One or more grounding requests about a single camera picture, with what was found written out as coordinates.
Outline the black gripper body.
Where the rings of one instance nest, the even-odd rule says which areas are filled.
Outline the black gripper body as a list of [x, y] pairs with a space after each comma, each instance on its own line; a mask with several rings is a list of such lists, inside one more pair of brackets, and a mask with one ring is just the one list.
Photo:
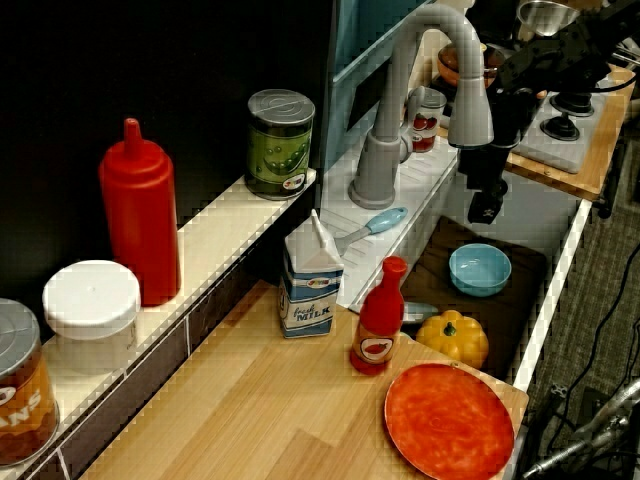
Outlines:
[[495, 145], [460, 151], [458, 170], [466, 177], [466, 187], [489, 195], [505, 195], [508, 185], [502, 178], [510, 150]]

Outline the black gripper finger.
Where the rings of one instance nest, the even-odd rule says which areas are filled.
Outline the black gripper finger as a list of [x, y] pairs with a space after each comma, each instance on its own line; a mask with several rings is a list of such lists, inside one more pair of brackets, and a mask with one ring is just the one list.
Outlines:
[[486, 217], [492, 223], [500, 213], [503, 205], [504, 196], [507, 193], [506, 182], [496, 182], [489, 193], [490, 205], [488, 207]]
[[482, 191], [476, 191], [473, 194], [471, 204], [468, 210], [468, 221], [470, 223], [487, 224], [488, 217], [485, 210], [488, 207], [486, 195]]

